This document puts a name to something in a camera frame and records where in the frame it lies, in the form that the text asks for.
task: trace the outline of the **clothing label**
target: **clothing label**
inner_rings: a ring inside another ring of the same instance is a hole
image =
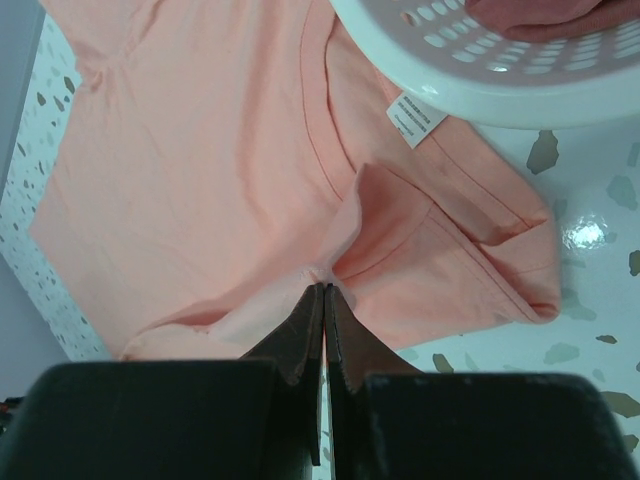
[[[408,93],[402,93],[387,110],[387,116],[414,149],[447,117]]]

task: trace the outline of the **brown speckle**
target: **brown speckle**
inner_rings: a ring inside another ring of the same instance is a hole
[[[562,264],[568,267],[587,268],[587,264],[579,258],[563,258]]]
[[[640,403],[631,398],[627,393],[602,392],[611,410],[625,418],[637,417],[640,415]]]
[[[613,335],[600,335],[599,337],[596,337],[596,340],[600,340],[604,343],[610,343],[611,345],[618,343],[618,339]]]
[[[453,367],[449,363],[449,360],[441,353],[433,354],[433,364],[440,373],[453,373]]]
[[[636,211],[638,198],[631,179],[626,175],[616,175],[607,187],[607,195],[620,207]]]
[[[597,378],[601,382],[607,381],[606,378],[604,378],[604,373],[602,373],[602,370],[600,370],[599,368],[595,368],[591,373],[595,378]]]
[[[398,356],[407,362],[413,362],[419,358],[418,352],[412,348],[407,348],[406,350],[398,352]]]
[[[564,214],[567,213],[567,205],[568,202],[566,199],[559,199],[553,202],[552,210],[556,220],[560,220]]]
[[[69,90],[72,94],[75,93],[76,86],[73,84],[73,82],[69,77],[64,77],[64,85],[65,87],[67,87],[67,90]]]
[[[559,157],[558,139],[551,130],[540,130],[538,140],[531,147],[527,168],[534,175],[549,170],[556,165]]]
[[[56,97],[55,95],[53,97],[53,101],[56,102],[56,107],[58,107],[58,110],[60,110],[61,112],[64,112],[64,103],[58,100],[58,97]]]
[[[564,363],[575,360],[580,356],[580,349],[575,345],[567,343],[556,343],[544,355],[544,363],[547,365],[555,365],[556,363]]]
[[[640,250],[629,254],[629,271],[634,277],[640,274]]]
[[[472,372],[477,372],[478,370],[480,370],[478,365],[476,365],[476,362],[473,361],[473,358],[471,358],[471,355],[469,355],[468,353],[464,354],[464,363],[467,364],[467,368]]]
[[[618,234],[616,232],[609,232],[604,236],[604,241],[608,244],[616,243]]]
[[[562,313],[574,320],[593,321],[598,314],[580,303],[578,293],[570,288],[562,289]]]
[[[638,165],[638,157],[640,157],[640,142],[631,145],[629,156],[627,157],[627,165],[635,167]]]
[[[625,435],[622,437],[624,446],[627,447],[627,452],[632,453],[638,446],[638,437],[635,435]]]

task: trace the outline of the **laundry basket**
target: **laundry basket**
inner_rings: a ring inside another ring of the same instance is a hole
[[[531,44],[483,28],[465,13],[465,0],[331,1],[384,75],[448,114],[551,129],[640,113],[640,19]]]

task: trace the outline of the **gray wall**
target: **gray wall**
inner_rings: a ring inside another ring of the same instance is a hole
[[[0,0],[0,193],[18,134],[44,10],[37,0]]]
[[[26,393],[48,367],[67,357],[0,257],[0,400]]]
[[[0,195],[43,18],[36,0],[0,0]],[[49,326],[0,256],[0,400],[23,395],[44,370],[65,361]]]

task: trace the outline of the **basket hole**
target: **basket hole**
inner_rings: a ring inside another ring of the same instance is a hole
[[[447,44],[447,42],[440,35],[436,35],[435,33],[426,35],[424,39],[428,44],[438,48],[442,48]]]
[[[534,58],[531,60],[532,65],[553,65],[556,63],[556,58],[547,57],[547,58]]]
[[[488,63],[487,70],[491,70],[492,72],[504,73],[511,70],[511,66],[504,63]]]
[[[584,47],[576,48],[576,53],[586,53],[600,50],[600,45],[585,45]]]
[[[616,50],[624,50],[625,48],[636,45],[638,43],[640,43],[640,37],[633,37],[629,40],[625,40],[624,42],[617,42]]]
[[[451,25],[451,26],[453,27],[453,29],[454,29],[456,32],[458,32],[458,33],[460,33],[460,34],[462,34],[462,35],[464,35],[465,33],[469,33],[469,27],[467,27],[467,26],[466,26],[464,23],[462,23],[462,22],[456,22],[456,23],[454,23],[454,24],[453,24],[453,25]]]
[[[529,65],[524,67],[522,71],[527,75],[541,75],[543,73],[549,73],[551,67],[546,65]]]
[[[525,53],[527,53],[527,51],[524,48],[509,47],[505,50],[505,53],[515,53],[518,55],[524,55]]]
[[[564,48],[564,43],[548,43],[547,45],[544,46],[544,49],[548,51],[562,50],[563,48]]]
[[[598,38],[598,39],[602,38],[602,32],[590,33],[582,37],[583,40],[592,40],[594,38]]]
[[[638,28],[636,30],[631,30],[630,32],[625,32],[625,33],[618,34],[616,36],[616,40],[618,42],[621,42],[621,41],[627,40],[629,38],[636,37],[638,35],[640,35],[640,28]]]
[[[420,20],[416,15],[411,12],[402,12],[400,13],[400,18],[404,20],[404,23],[409,25],[410,27],[417,27],[420,25]]]
[[[476,22],[473,18],[471,17],[466,17],[464,20],[462,20],[465,24],[467,24],[468,26],[470,26],[471,28],[478,28],[480,26],[480,24],[478,22]]]
[[[496,42],[494,42],[493,40],[489,40],[488,38],[479,38],[478,40],[476,40],[476,43],[487,48],[491,48],[496,44]]]
[[[476,55],[482,55],[483,53],[487,53],[487,49],[481,47],[480,45],[467,45],[464,48],[467,52],[475,53]]]
[[[602,43],[602,39],[600,37],[596,38],[584,38],[578,42],[579,47],[584,47],[585,45],[600,45]]]
[[[564,69],[569,71],[569,72],[573,72],[573,71],[576,71],[576,70],[585,70],[587,68],[593,67],[597,63],[598,63],[598,61],[595,60],[595,59],[583,60],[581,62],[571,62],[571,63],[565,65]]]
[[[519,58],[519,57],[516,57],[515,55],[507,55],[507,54],[504,54],[504,53],[503,53],[503,54],[501,54],[501,55],[498,55],[498,56],[496,57],[496,60],[498,60],[498,61],[499,61],[499,62],[501,62],[501,63],[505,63],[505,62],[506,62],[506,63],[515,63],[515,62],[517,62],[518,60],[520,60],[520,58]]]
[[[418,7],[418,14],[424,18],[425,20],[432,21],[435,20],[436,14],[433,13],[429,7]]]
[[[448,38],[449,40],[455,40],[456,38],[458,38],[458,34],[449,27],[443,27],[439,30],[439,32],[440,35],[442,35],[444,38]]]
[[[624,50],[620,50],[613,54],[613,56],[617,59],[629,57],[631,55],[635,55],[636,53],[640,53],[640,44],[633,45],[629,48],[625,48]]]
[[[433,7],[433,9],[438,12],[440,15],[446,15],[447,13],[449,13],[449,9],[447,8],[447,6],[442,3],[442,2],[435,2],[431,5]]]
[[[571,61],[572,62],[581,62],[583,60],[589,60],[591,58],[596,58],[598,56],[598,52],[597,50],[594,52],[584,52],[584,53],[577,53],[575,54],[573,57],[571,57]]]
[[[453,52],[453,58],[464,63],[471,63],[476,61],[475,55],[472,55],[469,52],[464,52],[462,50],[457,50]]]
[[[618,27],[618,35],[622,35],[624,33],[631,32],[639,28],[640,28],[639,20],[633,20],[632,22],[623,23]]]

